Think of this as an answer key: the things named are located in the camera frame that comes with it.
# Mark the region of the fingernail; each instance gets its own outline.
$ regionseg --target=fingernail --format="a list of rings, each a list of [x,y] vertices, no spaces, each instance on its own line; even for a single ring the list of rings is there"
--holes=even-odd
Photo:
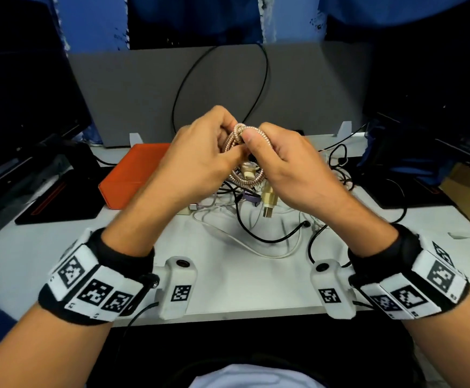
[[[242,140],[244,140],[245,143],[251,142],[251,140],[253,139],[253,136],[255,136],[255,133],[257,132],[250,128],[246,128],[241,133]]]

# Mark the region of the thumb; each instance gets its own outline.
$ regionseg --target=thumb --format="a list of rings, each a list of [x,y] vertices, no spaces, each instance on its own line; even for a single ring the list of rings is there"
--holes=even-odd
[[[247,148],[244,145],[238,145],[219,155],[221,158],[223,158],[227,169],[229,169],[231,172],[234,168],[246,160],[248,153]]]
[[[258,165],[264,170],[282,162],[274,149],[256,130],[246,128],[242,131],[242,138],[247,148],[249,148],[255,158],[257,158]]]

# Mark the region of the gray partition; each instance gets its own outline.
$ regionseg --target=gray partition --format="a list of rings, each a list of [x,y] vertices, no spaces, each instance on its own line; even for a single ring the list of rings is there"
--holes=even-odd
[[[192,64],[208,48],[70,54],[90,112],[108,147],[171,141],[172,105]],[[305,134],[336,132],[343,121],[359,127],[371,48],[338,42],[266,45],[270,72],[247,124],[267,121]],[[222,46],[197,66],[176,107],[176,125],[191,123],[215,104],[239,120],[256,99],[265,59],[256,45]]]

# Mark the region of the orange box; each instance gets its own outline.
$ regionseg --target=orange box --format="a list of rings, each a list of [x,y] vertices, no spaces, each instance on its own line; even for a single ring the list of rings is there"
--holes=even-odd
[[[135,144],[99,184],[111,209],[124,209],[158,167],[170,143]]]

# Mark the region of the wristband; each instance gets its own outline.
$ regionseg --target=wristband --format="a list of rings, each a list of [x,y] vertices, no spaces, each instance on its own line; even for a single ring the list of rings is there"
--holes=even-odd
[[[435,242],[393,224],[398,237],[385,251],[348,257],[355,274],[349,284],[392,319],[411,320],[445,313],[459,305],[470,284]]]
[[[102,242],[103,230],[86,229],[65,251],[39,293],[41,307],[71,323],[98,325],[128,316],[157,286],[154,249],[141,258],[118,253]]]

